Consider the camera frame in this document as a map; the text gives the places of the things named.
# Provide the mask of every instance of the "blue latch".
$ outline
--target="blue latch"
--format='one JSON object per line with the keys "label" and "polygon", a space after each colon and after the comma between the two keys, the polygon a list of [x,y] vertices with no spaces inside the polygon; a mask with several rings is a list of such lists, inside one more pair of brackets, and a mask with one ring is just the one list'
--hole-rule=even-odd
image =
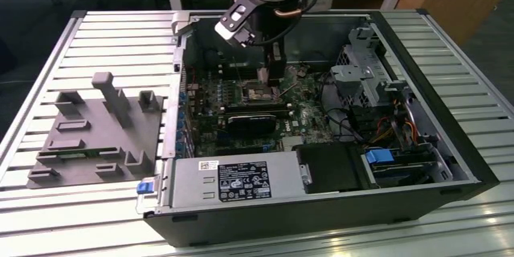
{"label": "blue latch", "polygon": [[391,151],[387,149],[370,150],[366,153],[366,159],[370,164],[394,161]]}
{"label": "blue latch", "polygon": [[154,193],[154,182],[140,182],[136,188],[138,195]]}

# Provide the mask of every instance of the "red wire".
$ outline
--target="red wire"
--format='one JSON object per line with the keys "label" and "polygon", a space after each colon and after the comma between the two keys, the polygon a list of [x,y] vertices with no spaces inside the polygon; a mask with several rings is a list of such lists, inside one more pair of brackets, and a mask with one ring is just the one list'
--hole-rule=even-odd
{"label": "red wire", "polygon": [[387,120],[387,119],[389,119],[387,117],[383,117],[383,118],[379,119],[378,124],[377,124],[377,134],[381,132],[381,124],[382,124],[382,122],[385,120]]}

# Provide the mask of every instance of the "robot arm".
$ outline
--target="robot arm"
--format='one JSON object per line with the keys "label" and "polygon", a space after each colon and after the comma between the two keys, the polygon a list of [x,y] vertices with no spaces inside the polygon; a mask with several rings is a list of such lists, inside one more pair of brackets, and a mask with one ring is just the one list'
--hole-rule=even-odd
{"label": "robot arm", "polygon": [[272,46],[282,42],[303,13],[326,11],[330,6],[331,0],[236,0],[215,30],[232,45]]}

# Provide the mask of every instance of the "yellow wire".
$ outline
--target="yellow wire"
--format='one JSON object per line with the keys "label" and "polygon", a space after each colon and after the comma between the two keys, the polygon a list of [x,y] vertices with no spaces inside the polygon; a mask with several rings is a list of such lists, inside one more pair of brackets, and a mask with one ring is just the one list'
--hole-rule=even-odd
{"label": "yellow wire", "polygon": [[415,141],[415,136],[414,136],[414,126],[413,126],[413,124],[411,124],[410,122],[405,122],[405,123],[410,126],[410,131],[411,131],[410,136],[411,136],[413,142],[414,142],[414,144],[415,144],[417,141]]}

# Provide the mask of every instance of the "metal bracket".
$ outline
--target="metal bracket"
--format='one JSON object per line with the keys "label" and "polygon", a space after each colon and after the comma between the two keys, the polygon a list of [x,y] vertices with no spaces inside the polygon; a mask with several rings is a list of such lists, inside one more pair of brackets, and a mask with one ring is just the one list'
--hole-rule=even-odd
{"label": "metal bracket", "polygon": [[188,28],[187,26],[191,23],[191,15],[187,11],[178,11],[174,13],[172,19],[171,19],[171,29],[174,31],[174,36],[183,35]]}

